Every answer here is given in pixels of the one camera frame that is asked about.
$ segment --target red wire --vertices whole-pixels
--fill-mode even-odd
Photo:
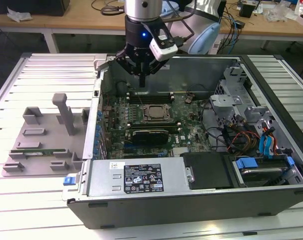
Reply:
[[[239,132],[239,133],[236,134],[236,136],[233,138],[233,140],[231,141],[231,143],[233,144],[234,141],[238,138],[238,136],[239,136],[240,134],[246,134],[246,133],[253,134],[253,135],[255,135],[257,138],[261,139],[260,136],[258,136],[256,133],[254,133],[254,132],[252,132],[252,131],[241,131],[241,132]]]

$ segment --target power supply label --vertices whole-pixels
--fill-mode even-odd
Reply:
[[[164,191],[160,164],[125,165],[123,168],[124,192],[127,194]]]

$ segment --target connector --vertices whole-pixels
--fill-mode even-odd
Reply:
[[[236,20],[235,24],[236,24],[236,28],[238,28],[238,29],[243,29],[245,27],[245,23],[242,21],[239,21],[239,20]]]

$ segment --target sticker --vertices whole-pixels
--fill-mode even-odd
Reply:
[[[24,152],[25,156],[42,156],[44,155],[42,152]]]
[[[109,162],[109,169],[124,169],[124,161],[111,161]]]
[[[122,167],[124,169],[123,189],[126,194],[164,191],[164,181],[160,164],[125,165]]]

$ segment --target gray post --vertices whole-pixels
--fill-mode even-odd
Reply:
[[[69,136],[73,136],[75,128],[73,125],[72,111],[68,111],[66,105],[67,96],[65,93],[55,93],[52,97],[52,103],[58,107],[63,123],[66,126]]]

